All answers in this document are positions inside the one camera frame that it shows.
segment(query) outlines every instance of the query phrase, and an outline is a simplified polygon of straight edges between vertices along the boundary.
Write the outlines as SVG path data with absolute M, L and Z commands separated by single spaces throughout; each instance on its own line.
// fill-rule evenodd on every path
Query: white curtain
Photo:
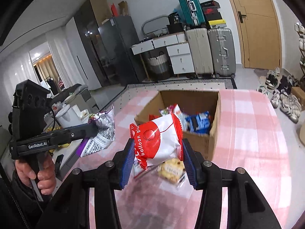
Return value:
M 64 85 L 66 88 L 74 84 L 85 84 L 74 62 L 62 27 L 56 28 L 45 34 L 50 51 Z
M 8 115 L 12 111 L 16 85 L 27 79 L 40 85 L 30 60 L 29 49 L 24 45 L 0 63 L 0 125 L 5 129 L 9 125 Z

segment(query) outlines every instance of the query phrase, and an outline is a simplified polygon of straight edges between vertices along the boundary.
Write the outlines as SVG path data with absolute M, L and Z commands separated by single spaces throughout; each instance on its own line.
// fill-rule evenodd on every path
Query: red and white snack package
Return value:
M 173 113 L 139 126 L 130 124 L 129 128 L 135 140 L 135 156 L 144 170 L 175 157 L 183 161 L 182 128 Z

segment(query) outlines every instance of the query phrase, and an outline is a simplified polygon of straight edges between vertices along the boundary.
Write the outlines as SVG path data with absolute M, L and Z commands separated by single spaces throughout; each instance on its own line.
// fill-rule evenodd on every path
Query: laundry basket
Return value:
M 149 67 L 154 79 L 160 81 L 170 78 L 168 57 L 162 54 L 155 58 L 148 59 Z

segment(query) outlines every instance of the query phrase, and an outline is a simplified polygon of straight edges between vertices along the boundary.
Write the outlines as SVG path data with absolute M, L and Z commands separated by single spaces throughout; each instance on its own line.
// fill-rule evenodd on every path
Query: red circle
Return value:
M 143 133 L 143 138 L 147 141 L 151 141 L 155 138 L 155 132 L 151 129 L 149 130 L 146 130 L 144 133 Z

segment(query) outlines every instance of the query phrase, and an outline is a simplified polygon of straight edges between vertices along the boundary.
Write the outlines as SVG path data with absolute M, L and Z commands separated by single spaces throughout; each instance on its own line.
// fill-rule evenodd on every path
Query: wooden door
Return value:
M 242 63 L 247 68 L 281 66 L 279 22 L 271 0 L 230 0 L 238 28 Z

